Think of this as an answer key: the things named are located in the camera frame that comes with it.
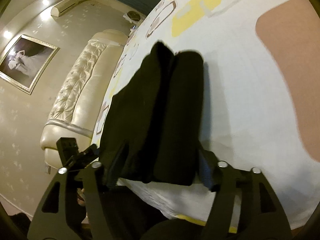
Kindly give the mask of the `person's left hand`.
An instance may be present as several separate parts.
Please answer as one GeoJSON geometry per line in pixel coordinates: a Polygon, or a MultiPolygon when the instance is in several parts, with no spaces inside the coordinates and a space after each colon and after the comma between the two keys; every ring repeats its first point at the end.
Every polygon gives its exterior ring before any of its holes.
{"type": "Polygon", "coordinates": [[[77,201],[80,206],[86,205],[84,191],[85,189],[77,188],[77,201]]]}

